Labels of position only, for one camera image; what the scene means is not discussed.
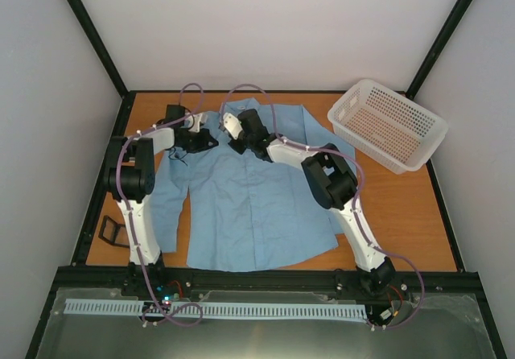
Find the light blue button shirt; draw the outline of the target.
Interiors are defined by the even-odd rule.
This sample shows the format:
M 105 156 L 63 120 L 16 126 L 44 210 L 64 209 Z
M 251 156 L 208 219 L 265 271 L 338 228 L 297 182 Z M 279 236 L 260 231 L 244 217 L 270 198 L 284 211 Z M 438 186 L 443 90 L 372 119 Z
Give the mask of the light blue button shirt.
M 191 205 L 187 264 L 201 270 L 248 272 L 294 265 L 333 250 L 341 229 L 320 207 L 299 169 L 238 154 L 208 114 L 216 147 L 196 154 L 166 151 L 150 210 L 162 252 L 177 248 L 183 203 Z

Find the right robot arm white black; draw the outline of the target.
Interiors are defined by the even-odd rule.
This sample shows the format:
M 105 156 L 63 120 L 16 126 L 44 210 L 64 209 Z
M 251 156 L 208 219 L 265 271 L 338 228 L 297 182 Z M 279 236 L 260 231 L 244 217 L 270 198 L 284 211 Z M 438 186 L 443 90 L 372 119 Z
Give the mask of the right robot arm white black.
M 270 133 L 255 109 L 237 116 L 224 113 L 221 127 L 238 153 L 250 150 L 261 160 L 303 172 L 316 203 L 329 210 L 343 230 L 363 291 L 372 297 L 383 294 L 393 281 L 395 268 L 365 218 L 358 178 L 349 166 L 352 160 L 332 143 L 313 147 Z

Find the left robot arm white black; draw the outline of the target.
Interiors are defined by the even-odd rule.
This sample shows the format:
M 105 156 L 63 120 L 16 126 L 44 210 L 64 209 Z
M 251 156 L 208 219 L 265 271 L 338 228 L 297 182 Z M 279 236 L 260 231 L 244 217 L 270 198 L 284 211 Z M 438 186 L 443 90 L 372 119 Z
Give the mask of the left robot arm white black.
M 175 148 L 195 154 L 217 146 L 218 141 L 205 127 L 207 120 L 205 113 L 168 105 L 165 118 L 151 127 L 109 140 L 103 184 L 125 222 L 130 274 L 149 296 L 159 296 L 167 287 L 163 253 L 150 212 L 150 196 L 156 185 L 155 156 Z

